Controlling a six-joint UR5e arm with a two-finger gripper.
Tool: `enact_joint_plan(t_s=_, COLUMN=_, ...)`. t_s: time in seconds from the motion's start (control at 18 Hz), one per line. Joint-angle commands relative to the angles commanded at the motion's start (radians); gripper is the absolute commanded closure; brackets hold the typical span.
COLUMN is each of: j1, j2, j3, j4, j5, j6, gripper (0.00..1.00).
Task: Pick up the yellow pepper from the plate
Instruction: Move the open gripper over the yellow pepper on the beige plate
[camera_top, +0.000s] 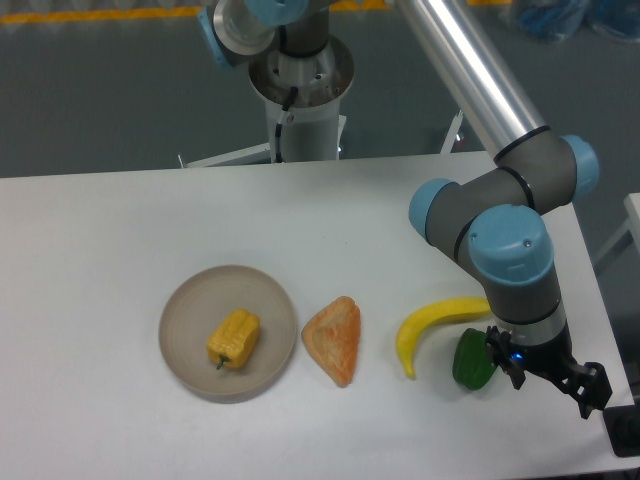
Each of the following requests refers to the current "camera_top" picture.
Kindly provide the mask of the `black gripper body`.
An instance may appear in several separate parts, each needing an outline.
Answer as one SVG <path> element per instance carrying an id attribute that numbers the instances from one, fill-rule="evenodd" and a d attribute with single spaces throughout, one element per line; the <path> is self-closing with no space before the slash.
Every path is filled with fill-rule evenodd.
<path id="1" fill-rule="evenodd" d="M 533 346 L 519 345 L 508 332 L 501 332 L 499 345 L 505 363 L 502 370 L 511 379 L 514 388 L 521 388 L 526 372 L 552 383 L 557 388 L 566 388 L 574 376 L 575 359 L 569 328 L 564 327 L 552 340 Z"/>

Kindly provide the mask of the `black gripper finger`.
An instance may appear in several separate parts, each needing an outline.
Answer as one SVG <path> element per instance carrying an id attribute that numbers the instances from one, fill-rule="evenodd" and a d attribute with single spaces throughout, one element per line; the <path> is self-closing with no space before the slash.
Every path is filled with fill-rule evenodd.
<path id="1" fill-rule="evenodd" d="M 612 396 L 605 367 L 597 362 L 566 365 L 554 384 L 576 401 L 582 419 L 594 410 L 603 411 Z"/>
<path id="2" fill-rule="evenodd" d="M 499 367 L 510 378 L 513 388 L 519 390 L 526 376 L 512 349 L 511 334 L 497 326 L 490 326 L 486 330 L 484 344 L 489 362 Z"/>

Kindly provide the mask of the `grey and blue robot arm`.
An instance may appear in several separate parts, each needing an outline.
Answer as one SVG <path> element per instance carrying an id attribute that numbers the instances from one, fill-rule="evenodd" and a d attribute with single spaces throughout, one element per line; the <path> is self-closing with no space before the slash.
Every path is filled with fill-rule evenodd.
<path id="1" fill-rule="evenodd" d="M 464 5 L 400 1 L 397 9 L 495 164 L 465 184 L 427 182 L 409 221 L 484 289 L 498 321 L 485 336 L 490 362 L 515 387 L 527 374 L 549 381 L 588 417 L 612 389 L 602 365 L 573 357 L 543 216 L 594 188 L 597 156 L 581 138 L 551 131 Z M 328 2 L 215 1 L 198 22 L 219 64 L 248 65 L 266 104 L 273 162 L 337 158 L 336 105 L 354 67 L 329 31 Z"/>

